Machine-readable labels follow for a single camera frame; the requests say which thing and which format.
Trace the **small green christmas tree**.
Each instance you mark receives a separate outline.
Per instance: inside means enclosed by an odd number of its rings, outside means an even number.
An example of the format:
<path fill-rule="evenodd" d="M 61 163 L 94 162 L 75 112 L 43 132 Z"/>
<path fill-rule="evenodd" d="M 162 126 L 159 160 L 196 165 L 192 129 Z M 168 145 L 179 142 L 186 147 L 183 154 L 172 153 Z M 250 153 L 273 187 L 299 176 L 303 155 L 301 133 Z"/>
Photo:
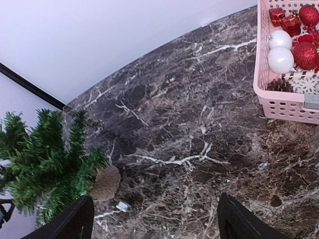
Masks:
<path fill-rule="evenodd" d="M 0 190 L 11 193 L 17 209 L 37 213 L 45 225 L 81 196 L 114 198 L 121 176 L 100 148 L 86 148 L 86 113 L 73 116 L 68 135 L 61 112 L 39 109 L 37 115 L 35 127 L 13 112 L 0 122 L 0 157 L 8 161 L 0 168 Z"/>

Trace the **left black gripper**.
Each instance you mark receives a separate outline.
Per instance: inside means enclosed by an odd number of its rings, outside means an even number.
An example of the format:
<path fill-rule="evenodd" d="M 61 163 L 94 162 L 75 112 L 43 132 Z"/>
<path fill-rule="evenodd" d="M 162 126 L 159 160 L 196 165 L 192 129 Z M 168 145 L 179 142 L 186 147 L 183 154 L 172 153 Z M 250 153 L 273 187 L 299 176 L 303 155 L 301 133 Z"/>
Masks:
<path fill-rule="evenodd" d="M 10 209 L 7 211 L 3 204 L 10 204 Z M 0 229 L 4 223 L 7 223 L 14 211 L 14 203 L 12 199 L 0 199 Z"/>

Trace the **pink plastic basket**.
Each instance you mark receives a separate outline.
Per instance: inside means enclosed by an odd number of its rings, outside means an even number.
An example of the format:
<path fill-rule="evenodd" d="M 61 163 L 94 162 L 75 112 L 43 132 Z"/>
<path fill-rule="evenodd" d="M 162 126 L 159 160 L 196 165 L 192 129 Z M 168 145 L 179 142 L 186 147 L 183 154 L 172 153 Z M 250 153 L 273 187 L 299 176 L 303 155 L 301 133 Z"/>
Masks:
<path fill-rule="evenodd" d="M 305 5 L 319 6 L 317 0 L 259 0 L 257 1 L 257 50 L 253 89 L 262 105 L 264 114 L 270 119 L 292 120 L 304 123 L 319 123 L 318 93 L 288 93 L 267 91 L 267 85 L 273 79 L 297 80 L 313 78 L 319 81 L 318 71 L 299 70 L 295 73 L 277 74 L 268 66 L 268 36 L 275 31 L 269 9 L 281 7 L 286 14 L 297 12 Z"/>

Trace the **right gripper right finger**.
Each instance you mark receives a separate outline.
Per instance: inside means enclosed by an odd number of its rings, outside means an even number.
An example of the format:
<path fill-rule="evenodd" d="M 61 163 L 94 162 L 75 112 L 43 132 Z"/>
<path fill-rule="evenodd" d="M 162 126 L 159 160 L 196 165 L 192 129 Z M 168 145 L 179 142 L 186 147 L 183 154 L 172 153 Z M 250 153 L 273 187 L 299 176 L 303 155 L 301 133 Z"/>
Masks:
<path fill-rule="evenodd" d="M 227 193 L 221 194 L 217 206 L 217 217 L 221 239 L 286 238 Z"/>

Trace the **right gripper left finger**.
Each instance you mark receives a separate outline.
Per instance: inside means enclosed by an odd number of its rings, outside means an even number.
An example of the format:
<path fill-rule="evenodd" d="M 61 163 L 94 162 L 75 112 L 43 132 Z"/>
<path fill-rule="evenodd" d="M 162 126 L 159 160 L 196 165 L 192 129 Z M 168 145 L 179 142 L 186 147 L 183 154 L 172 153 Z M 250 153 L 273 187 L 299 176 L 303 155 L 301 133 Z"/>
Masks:
<path fill-rule="evenodd" d="M 90 239 L 93 220 L 93 199 L 90 196 L 82 196 L 52 221 L 23 239 Z"/>

